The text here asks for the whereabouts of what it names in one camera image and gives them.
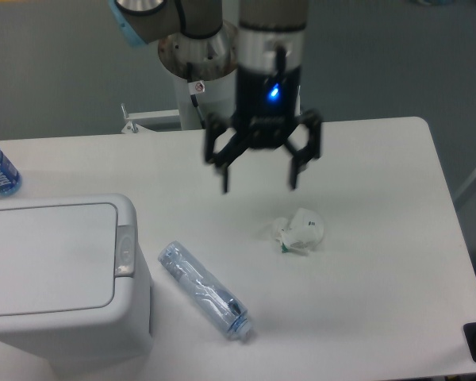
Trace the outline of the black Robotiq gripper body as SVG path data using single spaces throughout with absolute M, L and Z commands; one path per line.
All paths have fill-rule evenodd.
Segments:
M 295 130 L 299 67 L 280 76 L 239 66 L 233 128 L 251 149 L 276 149 Z

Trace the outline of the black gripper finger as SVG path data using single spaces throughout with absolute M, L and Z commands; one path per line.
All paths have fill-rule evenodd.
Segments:
M 205 139 L 203 156 L 207 164 L 213 165 L 222 176 L 222 192 L 228 192 L 229 167 L 249 147 L 249 134 L 234 127 L 234 117 L 224 118 L 218 113 L 210 113 L 205 120 Z M 235 129 L 234 135 L 220 150 L 215 150 L 218 138 L 228 129 Z
M 305 147 L 297 149 L 286 139 L 284 147 L 291 154 L 288 183 L 292 190 L 297 188 L 298 175 L 310 160 L 318 160 L 322 154 L 323 117 L 318 110 L 310 109 L 296 117 L 296 122 L 308 130 Z

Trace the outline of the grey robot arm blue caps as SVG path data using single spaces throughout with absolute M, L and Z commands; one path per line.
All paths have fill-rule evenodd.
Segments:
M 174 80 L 180 125 L 204 132 L 204 161 L 223 179 L 247 150 L 285 148 L 289 184 L 322 153 L 322 117 L 301 111 L 309 4 L 242 1 L 237 23 L 219 1 L 112 1 L 132 46 L 157 43 Z

